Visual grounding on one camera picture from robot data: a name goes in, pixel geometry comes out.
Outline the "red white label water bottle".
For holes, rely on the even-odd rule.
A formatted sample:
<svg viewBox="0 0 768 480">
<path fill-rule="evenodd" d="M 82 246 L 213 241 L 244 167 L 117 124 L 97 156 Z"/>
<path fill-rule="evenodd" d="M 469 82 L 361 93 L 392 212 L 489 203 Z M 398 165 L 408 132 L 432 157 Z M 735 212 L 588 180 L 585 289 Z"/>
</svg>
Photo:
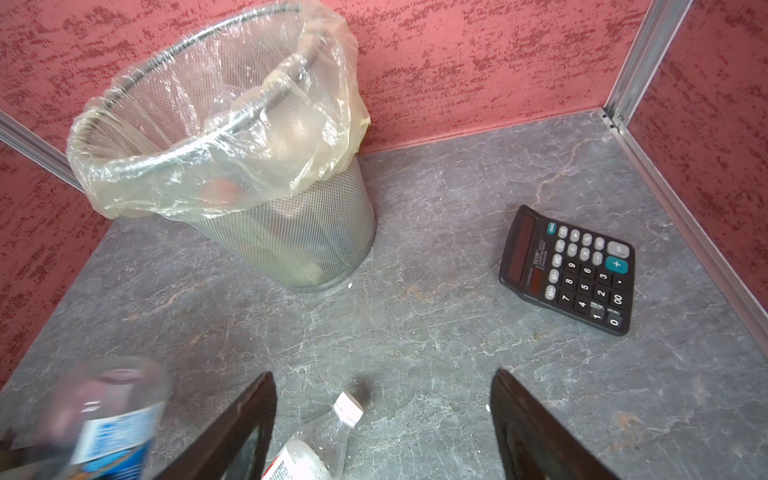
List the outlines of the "red white label water bottle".
<svg viewBox="0 0 768 480">
<path fill-rule="evenodd" d="M 363 414 L 361 404 L 342 392 L 327 414 L 304 425 L 284 444 L 262 479 L 340 479 L 350 434 Z"/>
</svg>

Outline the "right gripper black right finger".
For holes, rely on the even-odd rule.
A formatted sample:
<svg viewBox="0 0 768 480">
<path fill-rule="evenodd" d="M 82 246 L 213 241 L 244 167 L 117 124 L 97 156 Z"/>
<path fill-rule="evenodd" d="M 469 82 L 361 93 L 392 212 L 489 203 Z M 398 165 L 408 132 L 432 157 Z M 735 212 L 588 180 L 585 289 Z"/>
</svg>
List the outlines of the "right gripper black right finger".
<svg viewBox="0 0 768 480">
<path fill-rule="evenodd" d="M 614 479 L 507 370 L 494 375 L 490 413 L 507 479 Z"/>
</svg>

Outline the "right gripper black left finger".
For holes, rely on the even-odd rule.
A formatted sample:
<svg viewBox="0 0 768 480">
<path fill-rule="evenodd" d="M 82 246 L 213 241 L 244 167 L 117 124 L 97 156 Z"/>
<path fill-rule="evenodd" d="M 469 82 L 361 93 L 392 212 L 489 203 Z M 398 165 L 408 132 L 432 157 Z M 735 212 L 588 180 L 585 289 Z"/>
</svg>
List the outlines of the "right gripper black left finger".
<svg viewBox="0 0 768 480">
<path fill-rule="evenodd" d="M 159 479 L 259 479 L 277 410 L 273 374 L 261 373 Z"/>
</svg>

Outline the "blue cap clear bottle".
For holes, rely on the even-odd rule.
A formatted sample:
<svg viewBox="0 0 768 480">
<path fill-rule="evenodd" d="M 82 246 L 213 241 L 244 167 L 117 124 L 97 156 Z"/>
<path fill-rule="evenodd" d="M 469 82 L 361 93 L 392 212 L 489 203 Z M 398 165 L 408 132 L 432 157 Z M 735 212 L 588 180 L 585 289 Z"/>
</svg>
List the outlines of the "blue cap clear bottle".
<svg viewBox="0 0 768 480">
<path fill-rule="evenodd" d="M 1 477 L 139 479 L 169 395 L 169 374 L 154 360 L 90 360 L 56 385 L 39 442 L 1 449 Z"/>
</svg>

